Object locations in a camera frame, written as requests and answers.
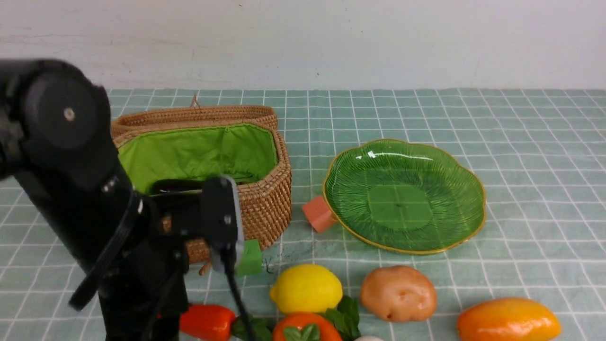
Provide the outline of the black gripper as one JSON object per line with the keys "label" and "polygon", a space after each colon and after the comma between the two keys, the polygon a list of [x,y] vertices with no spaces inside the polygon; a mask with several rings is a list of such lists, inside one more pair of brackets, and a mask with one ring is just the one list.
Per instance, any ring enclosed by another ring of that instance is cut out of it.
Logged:
{"label": "black gripper", "polygon": [[131,233],[98,288],[107,341],[177,341],[188,307],[184,240],[172,233]]}

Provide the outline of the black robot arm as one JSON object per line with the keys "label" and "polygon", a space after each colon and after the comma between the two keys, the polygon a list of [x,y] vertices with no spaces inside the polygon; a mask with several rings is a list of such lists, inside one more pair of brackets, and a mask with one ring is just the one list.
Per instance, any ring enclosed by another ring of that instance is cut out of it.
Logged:
{"label": "black robot arm", "polygon": [[177,341],[187,309],[181,246],[135,189],[104,87],[61,60],[1,60],[1,177],[14,177],[85,272],[69,299],[99,298],[108,341]]}

